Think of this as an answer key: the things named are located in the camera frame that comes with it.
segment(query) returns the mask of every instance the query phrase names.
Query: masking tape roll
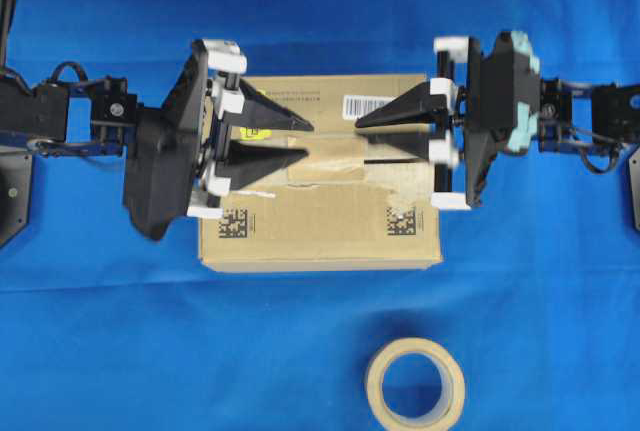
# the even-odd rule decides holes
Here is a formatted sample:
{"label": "masking tape roll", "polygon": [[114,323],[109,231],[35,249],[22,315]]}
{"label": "masking tape roll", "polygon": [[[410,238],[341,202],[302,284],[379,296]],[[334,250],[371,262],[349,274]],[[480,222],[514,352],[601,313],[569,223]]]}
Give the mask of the masking tape roll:
{"label": "masking tape roll", "polygon": [[[421,354],[438,369],[442,381],[440,399],[427,414],[407,418],[394,413],[384,400],[382,383],[391,363],[407,354]],[[366,375],[367,399],[376,419],[389,431],[447,431],[462,414],[464,376],[458,363],[437,343],[422,338],[392,341],[374,356]]]}

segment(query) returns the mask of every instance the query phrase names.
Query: white sticker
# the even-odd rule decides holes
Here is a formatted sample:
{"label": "white sticker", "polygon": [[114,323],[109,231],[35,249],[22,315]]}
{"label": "white sticker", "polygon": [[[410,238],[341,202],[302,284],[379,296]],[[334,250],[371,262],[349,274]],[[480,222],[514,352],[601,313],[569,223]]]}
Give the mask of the white sticker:
{"label": "white sticker", "polygon": [[355,121],[381,108],[396,98],[390,96],[359,96],[347,94],[342,100],[342,119]]}

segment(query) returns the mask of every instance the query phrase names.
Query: cardboard box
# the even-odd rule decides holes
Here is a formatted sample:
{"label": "cardboard box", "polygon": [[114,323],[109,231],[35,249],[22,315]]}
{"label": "cardboard box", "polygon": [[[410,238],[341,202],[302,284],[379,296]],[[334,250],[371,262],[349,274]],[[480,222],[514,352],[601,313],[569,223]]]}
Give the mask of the cardboard box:
{"label": "cardboard box", "polygon": [[[426,268],[442,260],[433,167],[356,133],[355,115],[424,75],[249,78],[315,132],[235,129],[247,144],[303,147],[309,157],[223,198],[200,222],[200,258],[222,272]],[[424,132],[403,125],[394,132]],[[374,133],[366,130],[364,134]]]}

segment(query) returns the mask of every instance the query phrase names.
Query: blue cloth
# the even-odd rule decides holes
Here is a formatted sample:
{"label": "blue cloth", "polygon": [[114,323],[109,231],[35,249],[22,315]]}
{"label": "blue cloth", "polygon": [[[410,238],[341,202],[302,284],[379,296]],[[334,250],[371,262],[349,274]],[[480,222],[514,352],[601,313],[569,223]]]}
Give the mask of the blue cloth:
{"label": "blue cloth", "polygon": [[[528,32],[542,74],[640,80],[640,0],[18,0],[9,65],[127,76],[161,103],[196,37],[250,73],[429,72],[438,35]],[[588,108],[582,109],[585,116]],[[74,103],[72,136],[86,131]],[[121,206],[123,164],[38,159],[31,223],[0,250],[0,427],[381,429],[363,386],[391,339],[444,345],[464,430],[627,430],[640,422],[640,235],[626,165],[501,156],[485,206],[443,214],[427,271],[227,276],[196,225],[151,243]],[[456,174],[460,182],[462,176]]]}

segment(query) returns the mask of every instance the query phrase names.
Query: yellow sticker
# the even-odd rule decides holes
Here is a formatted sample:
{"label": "yellow sticker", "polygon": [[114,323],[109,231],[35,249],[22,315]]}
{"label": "yellow sticker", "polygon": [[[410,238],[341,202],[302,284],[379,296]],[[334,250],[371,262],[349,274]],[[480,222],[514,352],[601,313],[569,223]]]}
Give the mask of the yellow sticker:
{"label": "yellow sticker", "polygon": [[270,137],[270,129],[240,128],[240,139],[242,141],[260,141]]}

